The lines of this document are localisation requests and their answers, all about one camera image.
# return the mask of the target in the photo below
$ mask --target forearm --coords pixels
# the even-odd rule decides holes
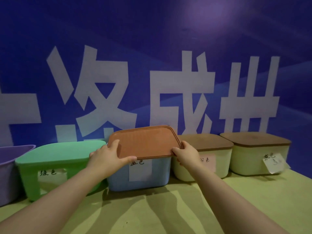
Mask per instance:
[[[86,169],[0,223],[1,233],[59,233],[88,192],[99,182]]]
[[[192,169],[191,175],[225,234],[287,233],[205,167]]]

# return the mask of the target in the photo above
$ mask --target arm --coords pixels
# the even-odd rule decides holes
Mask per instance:
[[[288,234],[204,167],[196,149],[185,141],[182,144],[184,149],[173,148],[173,153],[197,182],[225,234]]]
[[[59,233],[88,192],[136,157],[117,157],[119,141],[90,153],[85,169],[0,223],[0,233]]]

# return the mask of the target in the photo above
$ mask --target bin with brown lid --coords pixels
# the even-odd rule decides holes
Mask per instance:
[[[164,186],[168,183],[171,149],[181,147],[176,132],[170,126],[117,131],[111,134],[108,147],[116,139],[119,139],[119,158],[136,156],[138,160],[107,178],[110,190],[135,190]]]
[[[179,135],[181,141],[192,145],[201,157],[201,162],[219,177],[226,177],[229,171],[231,152],[234,144],[215,134]],[[172,158],[175,176],[186,182],[194,181],[185,167],[180,166],[176,157]]]
[[[263,158],[281,154],[286,161],[291,141],[262,132],[221,133],[220,136],[234,143],[230,169],[240,175],[270,174]]]

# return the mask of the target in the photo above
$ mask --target purple bin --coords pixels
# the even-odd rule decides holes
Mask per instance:
[[[35,147],[36,145],[0,147],[0,207],[20,195],[22,183],[15,159]]]

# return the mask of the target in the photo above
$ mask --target person's left hand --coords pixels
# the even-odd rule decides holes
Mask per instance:
[[[135,160],[137,157],[129,156],[119,159],[117,157],[117,147],[119,140],[112,142],[111,147],[103,145],[100,149],[90,153],[87,169],[97,176],[100,180],[111,176],[117,172],[124,165],[127,165]]]

